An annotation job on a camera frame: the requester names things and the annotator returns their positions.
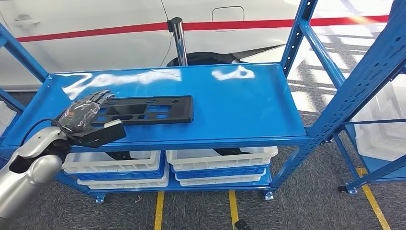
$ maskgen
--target shelf foot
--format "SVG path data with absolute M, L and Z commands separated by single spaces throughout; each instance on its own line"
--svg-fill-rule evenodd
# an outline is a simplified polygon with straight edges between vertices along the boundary
M 96 203 L 97 204 L 103 204 L 105 198 L 106 198 L 105 193 L 98 193 L 97 196 L 96 196 Z
M 264 191 L 265 200 L 273 200 L 273 193 L 271 191 Z
M 355 195 L 358 193 L 357 189 L 347 188 L 346 186 L 340 186 L 340 187 L 338 187 L 338 190 L 342 193 L 348 193 L 350 195 Z

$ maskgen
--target blue plastic crate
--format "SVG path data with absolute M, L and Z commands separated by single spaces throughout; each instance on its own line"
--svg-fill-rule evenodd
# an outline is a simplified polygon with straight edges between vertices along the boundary
M 159 167 L 155 171 L 134 172 L 91 172 L 91 173 L 65 173 L 75 176 L 81 181 L 112 181 L 112 180 L 135 180 L 162 178 L 165 170 L 165 155 L 161 154 Z
M 203 169 L 203 170 L 190 170 L 190 171 L 176 171 L 171 165 L 172 172 L 176 173 L 178 179 L 193 179 L 203 177 L 217 177 L 217 176 L 240 176 L 240 175 L 255 175 L 262 174 L 266 168 L 271 164 L 254 165 L 254 166 L 242 166 L 220 169 Z

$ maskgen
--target car door handle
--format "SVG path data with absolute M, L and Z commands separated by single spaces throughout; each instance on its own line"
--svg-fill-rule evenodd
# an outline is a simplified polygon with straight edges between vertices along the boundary
M 14 19 L 14 25 L 16 26 L 36 25 L 39 22 L 38 19 L 34 19 L 28 14 L 19 14 L 17 18 Z
M 36 25 L 40 23 L 37 19 L 27 19 L 27 20 L 14 20 L 14 25 L 16 26 L 25 26 L 25 25 Z

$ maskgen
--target white plastic crate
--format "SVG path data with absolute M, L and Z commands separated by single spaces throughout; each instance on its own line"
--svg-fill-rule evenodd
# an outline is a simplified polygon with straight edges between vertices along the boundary
M 167 150 L 167 161 L 176 171 L 214 169 L 269 164 L 271 158 L 278 154 L 277 147 L 240 148 L 240 154 L 221 156 L 213 149 Z
M 116 161 L 105 152 L 70 153 L 62 165 L 66 173 L 105 173 L 158 170 L 160 151 L 131 151 L 137 160 Z
M 387 83 L 352 121 L 406 118 L 406 75 Z M 406 123 L 355 125 L 358 153 L 385 161 L 406 154 Z
M 166 187 L 169 183 L 169 165 L 165 164 L 164 176 L 158 179 L 139 179 L 122 181 L 81 181 L 78 184 L 86 185 L 90 189 L 121 189 L 121 188 L 152 188 Z
M 216 177 L 203 177 L 192 179 L 178 179 L 175 174 L 175 179 L 179 181 L 182 186 L 191 185 L 204 185 L 204 184 L 228 184 L 228 183 L 242 183 L 259 181 L 263 175 L 266 174 L 266 170 L 263 174 L 255 175 L 239 175 L 239 176 L 216 176 Z
M 0 101 L 0 136 L 13 121 L 16 114 L 17 112 L 7 107 L 4 101 Z

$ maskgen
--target red stripe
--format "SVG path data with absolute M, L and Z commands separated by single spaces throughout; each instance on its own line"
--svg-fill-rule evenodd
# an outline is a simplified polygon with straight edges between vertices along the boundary
M 388 15 L 379 16 L 365 16 L 359 17 L 369 23 L 385 23 L 388 20 Z M 359 24 L 359 20 L 354 18 L 315 18 L 312 19 L 310 24 L 312 26 L 326 26 L 326 25 L 355 25 Z M 184 23 L 184 30 L 223 30 L 223 29 L 258 29 L 258 28 L 280 28 L 291 27 L 293 24 L 292 19 L 286 20 L 262 20 L 262 21 L 239 21 L 239 22 L 201 22 L 201 23 Z M 103 28 L 95 30 L 82 30 L 58 34 L 45 34 L 29 37 L 19 37 L 19 42 L 34 42 L 55 40 L 73 37 L 88 37 L 97 35 L 113 35 L 123 33 L 145 32 L 166 30 L 167 23 L 151 23 L 141 25 L 129 25 L 112 28 Z

